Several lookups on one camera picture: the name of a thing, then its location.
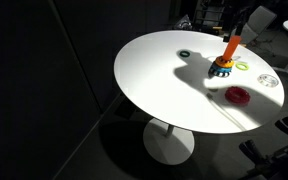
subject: dark floor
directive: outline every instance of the dark floor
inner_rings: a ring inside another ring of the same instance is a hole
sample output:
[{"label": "dark floor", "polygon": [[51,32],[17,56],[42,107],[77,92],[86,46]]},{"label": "dark floor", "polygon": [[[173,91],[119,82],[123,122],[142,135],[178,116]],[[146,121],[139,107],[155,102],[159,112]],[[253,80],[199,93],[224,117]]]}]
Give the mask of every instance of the dark floor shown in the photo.
[{"label": "dark floor", "polygon": [[[258,38],[262,42],[249,47],[272,66],[288,63],[288,36],[283,30],[267,31]],[[288,115],[288,75],[278,73],[285,88],[285,105],[276,120]],[[142,133],[149,115],[124,102],[120,96],[105,113],[56,180],[234,180],[253,168],[238,145],[253,139],[263,154],[288,144],[288,136],[279,131],[276,120],[252,131],[237,134],[206,134],[194,132],[195,149],[183,164],[166,166],[156,162],[146,152]],[[265,179],[262,176],[253,179]]]}]

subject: chair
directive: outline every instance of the chair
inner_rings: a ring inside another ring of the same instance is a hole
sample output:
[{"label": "chair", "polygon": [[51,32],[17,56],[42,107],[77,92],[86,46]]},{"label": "chair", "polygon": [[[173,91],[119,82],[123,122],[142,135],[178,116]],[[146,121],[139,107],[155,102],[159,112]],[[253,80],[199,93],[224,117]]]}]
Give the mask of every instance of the chair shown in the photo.
[{"label": "chair", "polygon": [[276,18],[276,14],[263,6],[259,6],[243,26],[241,44],[254,41]]},{"label": "chair", "polygon": [[[288,117],[278,120],[275,126],[288,135]],[[268,180],[288,180],[288,145],[269,156],[263,156],[252,140],[242,142],[239,148],[255,165],[239,180],[258,175],[263,175]]]},{"label": "chair", "polygon": [[201,3],[202,9],[196,9],[192,25],[194,30],[207,34],[220,35],[222,31],[222,14],[224,14],[225,6],[222,3],[212,3],[205,1]]}]

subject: dark ring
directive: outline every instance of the dark ring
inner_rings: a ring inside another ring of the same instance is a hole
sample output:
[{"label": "dark ring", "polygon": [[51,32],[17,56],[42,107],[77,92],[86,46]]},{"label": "dark ring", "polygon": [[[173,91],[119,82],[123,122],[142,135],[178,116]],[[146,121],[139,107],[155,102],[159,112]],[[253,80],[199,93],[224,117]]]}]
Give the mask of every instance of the dark ring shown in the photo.
[{"label": "dark ring", "polygon": [[181,57],[189,57],[189,56],[190,56],[190,52],[188,52],[188,51],[181,51],[181,52],[180,52],[180,56],[181,56]]}]

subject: table base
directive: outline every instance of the table base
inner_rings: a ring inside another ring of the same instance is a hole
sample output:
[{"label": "table base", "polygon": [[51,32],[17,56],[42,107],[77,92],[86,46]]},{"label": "table base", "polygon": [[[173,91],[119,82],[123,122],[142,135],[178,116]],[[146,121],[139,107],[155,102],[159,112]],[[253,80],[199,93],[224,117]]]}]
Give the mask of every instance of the table base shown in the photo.
[{"label": "table base", "polygon": [[174,127],[167,133],[169,125],[153,118],[143,133],[144,146],[158,162],[167,165],[181,164],[194,150],[194,136],[191,131]]}]

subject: yellow ring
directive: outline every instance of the yellow ring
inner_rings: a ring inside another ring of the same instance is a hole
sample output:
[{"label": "yellow ring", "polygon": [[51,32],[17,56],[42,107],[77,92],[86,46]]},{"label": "yellow ring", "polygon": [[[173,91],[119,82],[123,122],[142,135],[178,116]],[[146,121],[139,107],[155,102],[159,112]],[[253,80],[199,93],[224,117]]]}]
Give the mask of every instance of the yellow ring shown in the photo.
[{"label": "yellow ring", "polygon": [[237,67],[237,69],[242,70],[242,71],[246,71],[249,69],[249,66],[246,63],[238,62],[236,63],[235,66]]},{"label": "yellow ring", "polygon": [[223,61],[221,61],[221,59],[222,59],[222,56],[219,56],[215,60],[215,63],[218,66],[220,66],[222,68],[231,68],[231,67],[233,67],[233,65],[234,65],[234,61],[233,60],[231,60],[230,62],[223,62]]}]

